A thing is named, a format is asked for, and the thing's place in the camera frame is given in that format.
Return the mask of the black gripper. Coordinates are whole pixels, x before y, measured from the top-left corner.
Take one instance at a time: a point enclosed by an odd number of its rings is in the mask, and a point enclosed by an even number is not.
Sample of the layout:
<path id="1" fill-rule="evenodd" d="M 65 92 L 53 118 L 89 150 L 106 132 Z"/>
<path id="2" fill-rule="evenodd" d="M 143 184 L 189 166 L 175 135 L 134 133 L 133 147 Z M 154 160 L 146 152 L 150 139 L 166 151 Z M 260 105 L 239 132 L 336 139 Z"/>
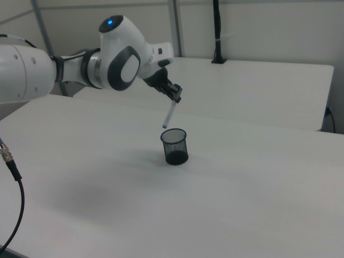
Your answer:
<path id="1" fill-rule="evenodd" d="M 152 76 L 145 78 L 144 82 L 148 86 L 156 89 L 158 92 L 165 94 L 173 102 L 180 102 L 181 92 L 183 89 L 180 85 L 175 84 L 168 79 L 168 71 L 165 67 L 155 72 Z"/>

